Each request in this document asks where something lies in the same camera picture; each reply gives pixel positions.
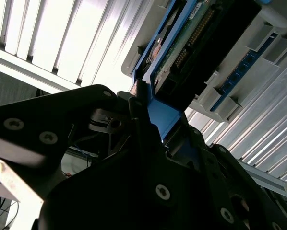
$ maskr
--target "screw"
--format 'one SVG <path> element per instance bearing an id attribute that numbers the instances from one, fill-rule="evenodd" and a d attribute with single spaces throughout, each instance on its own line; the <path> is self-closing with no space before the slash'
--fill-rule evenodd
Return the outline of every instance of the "screw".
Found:
<path id="1" fill-rule="evenodd" d="M 227 221 L 229 222 L 230 224 L 233 224 L 234 223 L 234 218 L 232 216 L 232 214 L 228 211 L 228 209 L 226 208 L 221 208 L 220 209 L 220 214 L 222 215 L 222 217 Z"/>
<path id="2" fill-rule="evenodd" d="M 18 118 L 8 118 L 4 121 L 4 126 L 9 130 L 21 130 L 24 127 L 24 122 Z"/>
<path id="3" fill-rule="evenodd" d="M 225 150 L 223 147 L 219 147 L 219 150 L 220 150 L 221 152 L 223 152 L 223 153 L 226 152 L 226 150 Z"/>
<path id="4" fill-rule="evenodd" d="M 108 92 L 108 91 L 103 91 L 103 94 L 105 94 L 106 96 L 110 97 L 111 96 L 111 93 Z"/>
<path id="5" fill-rule="evenodd" d="M 156 186 L 156 194 L 163 200 L 169 200 L 170 198 L 170 192 L 169 190 L 162 184 L 159 184 Z"/>
<path id="6" fill-rule="evenodd" d="M 273 222 L 272 225 L 274 230 L 281 230 L 280 226 L 277 223 Z"/>
<path id="7" fill-rule="evenodd" d="M 57 135 L 48 131 L 41 133 L 39 135 L 39 139 L 42 143 L 46 145 L 53 145 L 58 141 Z"/>

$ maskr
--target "metal frame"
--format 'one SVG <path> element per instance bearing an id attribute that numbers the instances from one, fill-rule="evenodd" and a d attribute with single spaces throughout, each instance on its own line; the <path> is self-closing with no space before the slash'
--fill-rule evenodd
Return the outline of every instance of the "metal frame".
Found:
<path id="1" fill-rule="evenodd" d="M 0 72 L 48 93 L 58 93 L 80 86 L 0 50 Z"/>

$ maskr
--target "blue circuit board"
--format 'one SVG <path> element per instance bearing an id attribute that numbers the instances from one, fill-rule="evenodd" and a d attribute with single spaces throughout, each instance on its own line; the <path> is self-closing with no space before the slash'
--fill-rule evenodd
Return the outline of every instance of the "blue circuit board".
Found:
<path id="1" fill-rule="evenodd" d="M 233 72 L 228 76 L 225 83 L 217 90 L 221 97 L 210 109 L 211 112 L 214 112 L 223 100 L 229 95 L 237 83 L 246 75 L 254 63 L 259 59 L 259 57 L 264 53 L 264 51 L 270 46 L 274 39 L 278 36 L 277 33 L 272 33 L 270 37 L 266 40 L 263 46 L 255 52 L 250 50 L 243 60 L 236 66 Z"/>

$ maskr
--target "green circuit board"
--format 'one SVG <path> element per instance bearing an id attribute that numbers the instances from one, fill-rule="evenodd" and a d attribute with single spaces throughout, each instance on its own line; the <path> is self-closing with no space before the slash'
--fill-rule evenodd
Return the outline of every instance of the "green circuit board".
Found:
<path id="1" fill-rule="evenodd" d="M 203 0 L 196 4 L 188 20 L 181 29 L 179 35 L 176 37 L 174 43 L 172 44 L 171 48 L 161 62 L 158 70 L 155 73 L 154 79 L 159 79 L 161 75 L 167 70 L 169 70 L 172 64 L 176 61 L 177 57 L 188 42 L 193 31 L 196 29 L 199 22 L 201 21 L 207 10 L 210 8 L 211 2 L 212 1 Z"/>

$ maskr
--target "cable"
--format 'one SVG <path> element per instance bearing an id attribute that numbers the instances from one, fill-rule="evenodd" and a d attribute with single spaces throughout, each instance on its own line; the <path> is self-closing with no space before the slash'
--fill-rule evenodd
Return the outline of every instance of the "cable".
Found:
<path id="1" fill-rule="evenodd" d="M 13 202 L 11 205 L 9 205 L 4 211 L 6 211 L 7 209 L 9 209 L 12 205 L 14 205 L 15 203 L 18 203 L 17 201 Z"/>
<path id="2" fill-rule="evenodd" d="M 17 212 L 15 213 L 15 216 L 13 217 L 13 219 L 2 229 L 2 230 L 4 230 L 4 229 L 9 229 L 9 225 L 15 220 L 15 218 L 17 217 L 17 215 L 18 215 L 18 212 L 19 212 L 19 203 L 17 202 L 17 204 L 18 204 L 18 207 L 17 207 Z"/>
<path id="3" fill-rule="evenodd" d="M 65 176 L 67 177 L 72 177 L 73 175 L 68 175 L 67 173 L 65 173 L 63 170 L 61 170 L 63 174 L 65 174 Z"/>
<path id="4" fill-rule="evenodd" d="M 89 166 L 88 166 L 88 156 L 90 156 L 90 155 L 85 154 L 85 153 L 80 149 L 80 147 L 78 147 L 77 144 L 74 144 L 74 146 L 75 146 L 76 148 L 78 148 L 78 150 L 86 157 L 86 165 L 87 165 L 87 168 L 88 168 L 88 167 L 89 167 Z"/>

